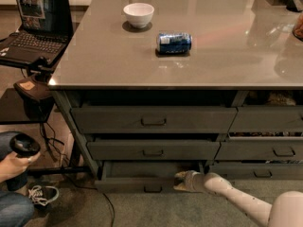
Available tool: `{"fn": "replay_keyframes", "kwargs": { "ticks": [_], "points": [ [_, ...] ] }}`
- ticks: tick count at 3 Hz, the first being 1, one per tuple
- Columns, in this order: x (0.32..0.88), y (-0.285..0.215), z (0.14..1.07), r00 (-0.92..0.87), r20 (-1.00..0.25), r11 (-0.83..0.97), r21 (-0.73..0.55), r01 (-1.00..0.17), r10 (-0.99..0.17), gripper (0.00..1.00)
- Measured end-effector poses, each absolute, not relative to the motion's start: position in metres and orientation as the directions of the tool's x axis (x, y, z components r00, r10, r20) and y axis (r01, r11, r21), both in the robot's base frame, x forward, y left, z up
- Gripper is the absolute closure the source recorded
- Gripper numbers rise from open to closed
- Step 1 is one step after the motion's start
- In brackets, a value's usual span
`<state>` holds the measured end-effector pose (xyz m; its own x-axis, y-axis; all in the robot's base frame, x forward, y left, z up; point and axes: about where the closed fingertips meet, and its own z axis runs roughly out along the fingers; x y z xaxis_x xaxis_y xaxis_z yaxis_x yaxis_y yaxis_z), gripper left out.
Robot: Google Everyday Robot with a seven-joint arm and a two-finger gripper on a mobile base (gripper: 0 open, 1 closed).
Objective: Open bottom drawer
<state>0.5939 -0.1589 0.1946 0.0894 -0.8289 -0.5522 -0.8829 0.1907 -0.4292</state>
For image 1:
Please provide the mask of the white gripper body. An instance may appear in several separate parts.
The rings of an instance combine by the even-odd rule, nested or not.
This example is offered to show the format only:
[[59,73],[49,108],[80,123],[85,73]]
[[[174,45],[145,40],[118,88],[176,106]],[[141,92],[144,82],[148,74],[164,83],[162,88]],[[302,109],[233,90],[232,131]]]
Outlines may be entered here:
[[205,192],[205,176],[196,171],[187,171],[182,187],[187,192]]

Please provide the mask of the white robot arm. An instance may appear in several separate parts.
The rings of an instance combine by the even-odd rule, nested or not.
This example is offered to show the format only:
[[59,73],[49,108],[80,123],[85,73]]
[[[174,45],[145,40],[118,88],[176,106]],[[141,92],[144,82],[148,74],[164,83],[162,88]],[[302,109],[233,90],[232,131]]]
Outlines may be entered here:
[[240,191],[216,173],[201,174],[190,170],[175,174],[175,190],[205,192],[226,198],[258,227],[303,227],[303,193],[288,191],[279,195],[273,204]]

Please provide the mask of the person hand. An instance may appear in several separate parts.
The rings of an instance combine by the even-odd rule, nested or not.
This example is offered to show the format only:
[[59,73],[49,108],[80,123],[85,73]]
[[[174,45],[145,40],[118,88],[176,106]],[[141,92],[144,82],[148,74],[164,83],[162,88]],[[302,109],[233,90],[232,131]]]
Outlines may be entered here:
[[8,154],[0,162],[0,183],[24,173],[40,156],[40,152],[28,158],[20,158],[16,152]]

